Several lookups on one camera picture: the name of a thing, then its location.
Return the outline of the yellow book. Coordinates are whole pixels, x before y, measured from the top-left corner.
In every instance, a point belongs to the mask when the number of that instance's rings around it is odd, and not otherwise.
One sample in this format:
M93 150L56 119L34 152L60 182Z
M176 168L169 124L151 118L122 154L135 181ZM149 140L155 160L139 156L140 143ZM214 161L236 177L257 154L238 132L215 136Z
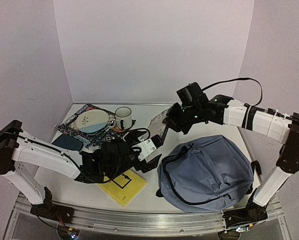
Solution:
M114 180L108 183L98 183L97 185L121 207L125 207L129 202L146 186L147 182L141 176L127 170Z

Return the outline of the white floral notebook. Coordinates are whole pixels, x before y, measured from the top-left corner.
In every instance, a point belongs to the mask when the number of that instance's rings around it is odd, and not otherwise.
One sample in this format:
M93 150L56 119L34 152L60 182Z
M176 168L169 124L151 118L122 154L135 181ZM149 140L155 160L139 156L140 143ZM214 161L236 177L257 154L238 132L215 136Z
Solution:
M168 117L167 113L170 109L167 108L154 116L148 125L150 131L150 138L157 146L163 146L168 141L169 136L174 132L165 119Z

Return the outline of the blue grey backpack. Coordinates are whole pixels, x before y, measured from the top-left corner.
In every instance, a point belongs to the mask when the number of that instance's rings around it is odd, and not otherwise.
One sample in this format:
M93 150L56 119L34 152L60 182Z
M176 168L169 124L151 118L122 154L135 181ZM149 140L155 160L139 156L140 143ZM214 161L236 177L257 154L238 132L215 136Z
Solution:
M181 143L157 168L158 198L188 213L214 213L253 191L254 169L241 149L223 135Z

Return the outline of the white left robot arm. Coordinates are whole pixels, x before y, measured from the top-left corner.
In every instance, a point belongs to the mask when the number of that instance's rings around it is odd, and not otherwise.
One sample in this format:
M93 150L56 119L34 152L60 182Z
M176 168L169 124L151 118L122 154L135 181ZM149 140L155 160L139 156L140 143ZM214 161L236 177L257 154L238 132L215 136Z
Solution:
M51 219L71 213L53 203L52 192L39 184L24 163L43 167L84 184L107 184L131 168L147 173L158 165L159 158L146 158L163 145L156 134L139 138L145 128L128 130L123 138L114 137L94 152L68 150L41 141L22 130L22 122L13 120L0 130L0 175L8 179L31 203L31 213Z

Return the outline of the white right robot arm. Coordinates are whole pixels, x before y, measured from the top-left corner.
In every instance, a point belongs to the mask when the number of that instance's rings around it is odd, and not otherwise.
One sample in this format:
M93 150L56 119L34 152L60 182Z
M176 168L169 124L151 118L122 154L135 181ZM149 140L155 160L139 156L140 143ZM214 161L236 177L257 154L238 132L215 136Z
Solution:
M194 124L213 123L254 133L275 143L277 159L272 170L254 190L245 207L227 210L223 218L230 226L257 223L267 218L267 207L286 181L299 171L299 114L281 113L273 107L244 103L218 94L208 98L197 82L176 93L180 99L168 110L165 121L175 132L187 134Z

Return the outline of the cream and blue plate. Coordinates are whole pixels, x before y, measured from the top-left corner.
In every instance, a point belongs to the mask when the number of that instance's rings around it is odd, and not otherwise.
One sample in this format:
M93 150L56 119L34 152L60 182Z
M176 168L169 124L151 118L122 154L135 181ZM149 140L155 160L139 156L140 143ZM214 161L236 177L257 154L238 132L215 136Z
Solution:
M80 132L92 134L107 126L109 119L105 111L92 109L80 114L75 120L75 126Z

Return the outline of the white ribbed mug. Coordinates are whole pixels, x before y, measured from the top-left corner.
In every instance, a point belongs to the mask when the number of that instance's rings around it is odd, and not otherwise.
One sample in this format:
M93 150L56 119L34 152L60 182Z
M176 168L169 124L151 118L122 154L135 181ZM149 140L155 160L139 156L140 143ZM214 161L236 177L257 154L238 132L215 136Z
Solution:
M117 108L115 110L115 121L120 130L128 130L133 125L132 110L126 106Z

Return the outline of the patterned patchwork placemat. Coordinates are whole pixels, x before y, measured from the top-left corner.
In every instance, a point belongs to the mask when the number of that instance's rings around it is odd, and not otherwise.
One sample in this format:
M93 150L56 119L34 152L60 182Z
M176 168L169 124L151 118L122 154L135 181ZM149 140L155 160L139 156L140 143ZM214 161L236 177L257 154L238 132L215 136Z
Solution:
M132 110L127 106L118 107L112 112L87 103L56 129L79 140L86 149L95 151L104 142L122 139L134 124Z

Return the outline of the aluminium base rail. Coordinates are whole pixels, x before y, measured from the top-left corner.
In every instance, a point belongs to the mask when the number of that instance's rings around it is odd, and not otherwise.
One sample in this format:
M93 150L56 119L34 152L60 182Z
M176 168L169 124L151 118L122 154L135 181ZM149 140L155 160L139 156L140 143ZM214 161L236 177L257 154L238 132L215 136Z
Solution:
M27 233L56 232L50 226L51 219L41 222L30 213L31 204L19 193L11 211L3 238L16 238L17 231ZM226 220L217 213L139 213L97 209L70 204L73 208L70 226L95 233L134 236L134 237L182 237L201 236L226 230ZM287 221L278 197L267 206L267 219L259 221L246 232L252 239L257 232L265 234L266 239L274 239L273 231L278 231L278 239L290 240Z

